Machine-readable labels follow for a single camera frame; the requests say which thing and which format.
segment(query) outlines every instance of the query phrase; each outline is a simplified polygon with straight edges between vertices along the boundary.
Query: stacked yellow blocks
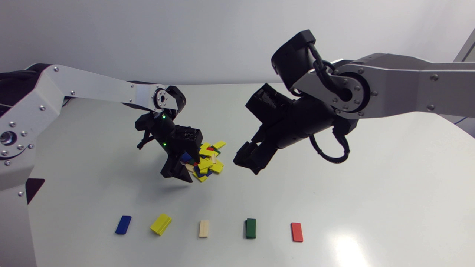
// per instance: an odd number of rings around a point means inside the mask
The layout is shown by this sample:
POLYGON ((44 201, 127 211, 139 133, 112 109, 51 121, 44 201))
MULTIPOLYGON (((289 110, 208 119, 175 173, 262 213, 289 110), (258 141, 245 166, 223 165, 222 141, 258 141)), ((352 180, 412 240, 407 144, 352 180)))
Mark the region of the stacked yellow blocks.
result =
POLYGON ((212 146, 209 143, 202 144, 199 149, 199 154, 204 158, 202 157, 200 159, 200 162, 196 167, 187 163, 187 170, 192 172, 200 182, 206 181, 212 172, 221 173, 224 164, 217 159, 220 154, 218 149, 223 147, 225 144, 224 141, 219 141, 212 146))

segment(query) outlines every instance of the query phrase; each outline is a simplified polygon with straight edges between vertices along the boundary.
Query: red block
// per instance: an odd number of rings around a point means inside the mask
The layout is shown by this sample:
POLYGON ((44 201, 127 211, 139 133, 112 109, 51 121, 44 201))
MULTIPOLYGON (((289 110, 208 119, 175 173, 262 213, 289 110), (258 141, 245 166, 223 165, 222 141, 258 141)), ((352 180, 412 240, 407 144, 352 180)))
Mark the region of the red block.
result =
POLYGON ((291 223, 292 226, 292 238, 294 242, 303 242, 304 237, 302 235, 302 225, 300 222, 293 222, 291 223))

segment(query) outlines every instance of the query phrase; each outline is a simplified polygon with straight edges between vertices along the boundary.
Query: white wall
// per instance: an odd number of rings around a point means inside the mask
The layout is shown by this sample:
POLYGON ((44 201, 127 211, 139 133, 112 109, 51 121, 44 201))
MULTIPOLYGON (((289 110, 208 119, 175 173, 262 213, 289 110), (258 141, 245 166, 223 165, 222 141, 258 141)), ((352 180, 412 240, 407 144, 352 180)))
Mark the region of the white wall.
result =
POLYGON ((56 63, 164 84, 277 82, 270 58, 311 29, 328 60, 451 62, 472 0, 2 0, 0 71, 56 63))

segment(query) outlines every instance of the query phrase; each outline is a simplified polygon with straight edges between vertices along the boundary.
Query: white table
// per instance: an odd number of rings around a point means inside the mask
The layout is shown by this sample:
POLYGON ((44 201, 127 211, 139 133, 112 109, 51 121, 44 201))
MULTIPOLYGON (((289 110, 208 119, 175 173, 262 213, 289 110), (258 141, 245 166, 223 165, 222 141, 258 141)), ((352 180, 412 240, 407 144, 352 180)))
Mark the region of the white table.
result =
MULTIPOLYGON (((71 101, 36 146, 31 177, 46 179, 28 207, 38 266, 473 265, 471 136, 434 114, 360 120, 347 162, 326 162, 304 140, 255 176, 232 159, 260 125, 244 107, 260 86, 179 87, 188 102, 175 123, 227 142, 224 171, 192 184, 160 175, 166 153, 155 141, 136 148, 143 111, 71 101), (160 213, 173 221, 157 236, 149 227, 160 213), (118 236, 122 215, 132 221, 118 236), (243 238, 246 218, 257 219, 257 239, 243 238), (292 242, 291 222, 302 223, 303 243, 292 242)), ((330 130, 316 139, 342 154, 330 130)))

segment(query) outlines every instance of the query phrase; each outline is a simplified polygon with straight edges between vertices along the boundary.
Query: black cable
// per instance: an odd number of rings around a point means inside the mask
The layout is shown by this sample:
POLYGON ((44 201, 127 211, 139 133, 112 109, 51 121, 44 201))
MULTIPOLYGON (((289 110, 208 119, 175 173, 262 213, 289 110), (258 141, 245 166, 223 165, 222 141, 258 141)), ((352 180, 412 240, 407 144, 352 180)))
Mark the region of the black cable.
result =
POLYGON ((345 136, 337 136, 335 135, 336 140, 342 145, 343 147, 343 156, 339 158, 333 158, 328 156, 327 154, 323 153, 323 151, 318 147, 317 141, 315 140, 315 136, 311 135, 310 137, 310 142, 312 143, 313 148, 317 151, 317 153, 322 156, 322 158, 328 160, 331 163, 342 163, 345 160, 348 159, 348 155, 350 154, 350 145, 348 144, 348 141, 346 141, 345 136))
POLYGON ((66 106, 66 105, 69 103, 69 101, 71 101, 71 99, 72 99, 72 98, 67 99, 67 100, 66 100, 66 103, 64 103, 61 107, 66 106))
POLYGON ((463 119, 461 119, 460 121, 454 123, 455 125, 457 125, 458 123, 461 123, 462 121, 464 121, 467 117, 464 117, 463 119))

